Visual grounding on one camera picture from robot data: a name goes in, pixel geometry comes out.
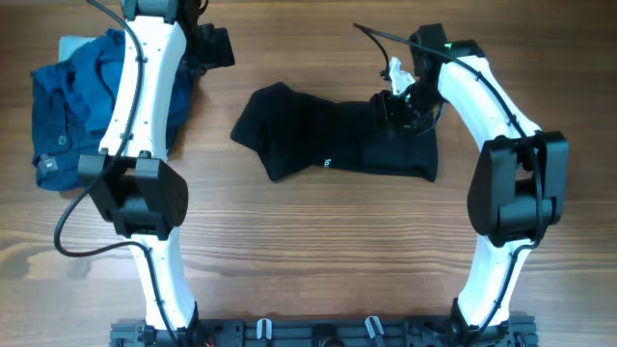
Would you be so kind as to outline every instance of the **black cloth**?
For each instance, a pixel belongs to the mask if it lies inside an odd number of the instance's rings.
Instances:
[[[231,139],[257,152],[272,181],[310,165],[429,181],[437,176],[435,129],[416,136],[378,127],[369,102],[333,103],[281,82],[253,93]]]

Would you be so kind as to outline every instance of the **blue shirt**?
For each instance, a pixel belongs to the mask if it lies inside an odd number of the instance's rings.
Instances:
[[[32,141],[41,188],[65,191],[81,186],[80,154],[97,154],[114,112],[124,62],[124,32],[106,35],[77,49],[72,57],[32,73]],[[195,77],[175,75],[167,120],[167,148],[188,120]]]

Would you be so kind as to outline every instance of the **black wire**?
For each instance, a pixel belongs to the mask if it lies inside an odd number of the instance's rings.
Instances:
[[[384,59],[386,59],[386,69],[383,71],[382,73],[382,77],[389,81],[389,57],[388,57],[388,53],[386,52],[386,49],[384,48],[384,46],[373,36],[373,34],[371,34],[369,31],[365,31],[364,29],[360,28],[359,29],[365,33],[368,37],[370,37],[371,40],[373,40],[373,42],[375,42],[375,44],[377,44],[377,46],[379,47],[379,50],[382,51],[382,54],[384,54]]]
[[[154,272],[154,264],[153,264],[152,257],[150,254],[150,249],[148,247],[146,247],[145,245],[139,242],[124,241],[124,242],[119,242],[113,245],[105,246],[105,247],[102,247],[102,248],[99,248],[93,251],[72,252],[72,251],[65,249],[62,246],[60,237],[62,235],[62,230],[65,226],[65,223],[67,222],[68,216],[70,216],[70,214],[75,209],[75,207],[77,207],[77,204],[79,204],[79,202],[91,192],[93,187],[96,184],[98,184],[101,181],[101,179],[103,179],[107,174],[109,174],[110,171],[114,169],[114,167],[116,166],[116,163],[122,156],[122,153],[124,152],[124,149],[126,148],[126,145],[128,144],[128,140],[130,138],[129,134],[131,133],[131,130],[133,128],[133,123],[137,115],[137,107],[139,105],[139,100],[140,100],[141,93],[142,93],[142,84],[144,81],[144,52],[133,30],[117,14],[113,13],[112,11],[110,11],[109,9],[101,5],[100,3],[96,2],[95,0],[86,0],[86,2],[95,6],[96,8],[98,8],[99,10],[103,11],[104,13],[112,17],[114,20],[116,20],[119,23],[119,25],[121,25],[124,28],[124,31],[128,34],[128,36],[133,41],[133,44],[135,45],[135,50],[137,52],[137,59],[136,59],[137,83],[135,87],[135,93],[133,95],[133,102],[131,103],[130,113],[128,116],[128,120],[126,122],[126,127],[124,128],[123,138],[118,148],[118,151],[109,161],[109,163],[103,167],[103,172],[101,173],[101,175],[99,175],[92,183],[90,183],[84,189],[84,191],[81,194],[79,194],[79,196],[77,196],[77,198],[73,202],[70,203],[70,205],[67,207],[67,209],[63,213],[62,217],[60,217],[60,220],[58,220],[58,224],[56,225],[56,229],[54,231],[54,246],[60,254],[68,256],[68,257],[93,256],[93,255],[102,254],[102,253],[105,253],[105,252],[108,252],[108,251],[111,251],[111,250],[114,250],[120,247],[125,247],[125,246],[134,246],[134,247],[138,247],[139,249],[141,249],[144,252],[144,257],[146,258],[146,262],[148,263],[148,271],[150,275],[150,280],[152,282],[152,291],[154,293],[154,299],[156,300],[159,313],[161,314],[161,318],[163,319],[163,323],[165,324],[165,328],[167,329],[167,332],[169,333],[172,342],[178,347],[180,347],[180,344],[174,335],[174,331],[172,330],[172,326],[169,322],[167,314],[165,313],[165,309],[163,308],[163,301],[161,300],[161,294],[159,292],[159,287],[158,287],[158,283],[156,280],[156,273]]]
[[[439,123],[440,119],[442,118],[442,114],[443,114],[443,101],[440,102],[440,109],[439,109],[439,111],[437,111],[437,115],[435,116],[435,120],[433,120],[433,124],[430,127],[428,127],[426,129],[420,131],[419,133],[415,134],[415,137],[420,136],[422,134],[425,134],[425,133],[431,131],[432,129],[435,129],[435,127],[437,126],[437,123]]]
[[[205,12],[205,9],[208,8],[208,3],[210,2],[210,0],[205,0],[205,4],[203,4],[203,6],[200,8],[200,15],[202,15]]]
[[[362,32],[366,33],[371,33],[371,34],[375,34],[377,36],[380,36],[382,38],[386,38],[389,40],[395,40],[397,42],[401,42],[401,43],[405,43],[410,45],[411,47],[415,47],[419,50],[423,50],[425,52],[440,56],[448,61],[454,62],[456,64],[458,64],[459,66],[463,67],[464,69],[468,70],[469,72],[471,72],[471,74],[473,74],[478,80],[482,81],[482,83],[484,83],[484,85],[489,89],[489,91],[491,91],[491,93],[495,96],[495,98],[497,99],[497,102],[499,103],[499,105],[501,105],[501,108],[503,109],[503,111],[505,112],[506,116],[508,117],[508,120],[510,121],[510,123],[514,126],[514,128],[519,132],[519,134],[521,135],[522,138],[526,138],[526,134],[523,132],[523,129],[521,128],[521,125],[519,124],[519,122],[517,121],[517,118],[515,115],[512,114],[512,112],[510,111],[510,108],[508,107],[508,105],[505,103],[505,100],[503,100],[503,97],[501,97],[501,95],[499,94],[499,92],[497,91],[497,89],[495,89],[495,87],[491,84],[491,82],[489,82],[489,80],[486,79],[486,77],[484,77],[484,75],[482,75],[482,72],[476,70],[475,68],[471,67],[469,64],[463,62],[462,60],[455,58],[455,57],[451,57],[447,54],[444,54],[438,50],[429,48],[429,47],[425,47],[421,44],[417,44],[414,42],[411,42],[409,40],[405,40],[402,38],[399,38],[395,35],[392,34],[388,34],[388,33],[384,33],[384,32],[380,32],[378,30],[375,29],[371,29],[368,27],[365,27],[363,25],[360,25],[358,23],[354,23],[354,26],[358,29],[360,29]]]
[[[517,121],[517,118],[514,114],[512,114],[512,112],[510,111],[510,108],[508,107],[508,105],[505,103],[505,100],[503,100],[503,97],[501,97],[501,95],[499,94],[499,92],[495,89],[495,87],[491,84],[491,82],[489,82],[489,80],[486,79],[486,77],[484,77],[484,75],[482,75],[482,72],[476,70],[475,68],[471,67],[470,65],[468,65],[467,63],[461,61],[460,59],[457,59],[455,57],[450,57],[447,54],[444,54],[438,50],[429,48],[429,47],[425,47],[421,44],[417,44],[414,42],[411,42],[409,40],[405,40],[402,38],[399,38],[397,36],[394,36],[392,34],[388,34],[388,33],[384,33],[384,32],[380,32],[371,28],[367,28],[365,26],[362,26],[360,24],[354,23],[354,26],[358,29],[360,29],[362,32],[364,33],[371,33],[371,34],[375,34],[377,36],[389,39],[389,40],[395,40],[397,42],[401,42],[401,43],[405,43],[408,44],[412,47],[415,47],[417,49],[423,50],[425,52],[437,55],[439,57],[442,57],[450,62],[454,62],[456,64],[458,64],[459,66],[465,68],[466,70],[468,70],[470,73],[472,73],[478,80],[482,81],[482,83],[484,83],[484,85],[489,89],[489,91],[491,91],[491,93],[493,93],[493,95],[495,96],[497,102],[499,103],[499,105],[501,106],[501,108],[503,109],[503,111],[505,112],[506,116],[508,117],[508,120],[510,121],[510,123],[512,124],[512,126],[514,126],[514,128],[519,132],[519,134],[521,135],[521,138],[526,138],[526,134],[523,132],[523,129],[521,128],[521,125],[519,124],[519,122]],[[423,131],[422,133],[430,130],[431,128],[434,127],[431,126],[429,129]],[[536,248],[538,248],[538,246],[540,246],[540,241],[542,240],[542,237],[544,236],[545,233],[545,226],[544,226],[544,216],[543,216],[543,205],[542,205],[542,179],[540,176],[540,163],[538,161],[538,155],[536,154],[535,150],[533,149],[533,147],[531,146],[531,144],[527,144],[528,145],[528,154],[529,154],[529,160],[532,161],[533,163],[533,171],[534,171],[534,179],[535,179],[535,186],[536,186],[536,232],[535,232],[535,240],[533,242],[533,244],[531,245],[523,245],[518,247],[516,250],[514,250],[510,256],[510,264],[508,266],[508,271],[506,273],[505,279],[503,281],[503,285],[501,287],[501,290],[499,291],[499,295],[497,296],[497,299],[495,300],[495,305],[493,306],[493,308],[491,309],[491,312],[489,313],[489,315],[487,316],[487,318],[485,319],[485,321],[482,323],[482,326],[480,327],[480,329],[478,329],[477,333],[469,339],[469,341],[467,341],[467,343],[465,344],[465,346],[471,346],[471,344],[477,340],[483,333],[484,331],[488,328],[489,324],[491,323],[491,321],[493,320],[493,318],[496,315],[496,312],[499,310],[499,308],[501,307],[501,303],[503,302],[503,299],[505,298],[505,294],[508,290],[508,286],[510,285],[510,281],[512,280],[512,276],[514,274],[514,268],[516,267],[517,261],[519,259],[519,254],[524,251],[524,250],[535,250]]]

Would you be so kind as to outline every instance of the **wood grain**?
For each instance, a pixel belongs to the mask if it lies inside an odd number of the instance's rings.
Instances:
[[[0,346],[107,346],[109,324],[144,316],[137,273],[129,251],[53,250],[71,194],[35,185],[29,72],[55,62],[60,36],[112,22],[70,0],[2,4]],[[320,168],[274,184],[228,137],[251,93],[278,81],[336,101],[384,88],[380,52],[352,22],[400,36],[442,22],[451,39],[476,39],[519,107],[571,142],[564,217],[525,264],[512,310],[537,316],[543,346],[614,346],[616,11],[609,0],[213,1],[203,21],[228,27],[237,65],[200,80],[171,160],[190,185],[181,242],[201,316],[448,312],[473,254],[465,201],[477,160],[450,107],[434,184]],[[410,66],[406,47],[385,46]],[[86,250],[117,237],[88,200],[65,240]]]

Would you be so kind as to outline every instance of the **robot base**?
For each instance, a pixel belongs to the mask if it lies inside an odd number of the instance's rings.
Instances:
[[[369,327],[370,319],[378,325]],[[380,322],[367,320],[277,321],[201,320],[206,347],[446,347],[448,317],[417,316]],[[114,324],[110,347],[146,347],[145,322]],[[535,318],[511,316],[507,335],[486,347],[537,347]]]

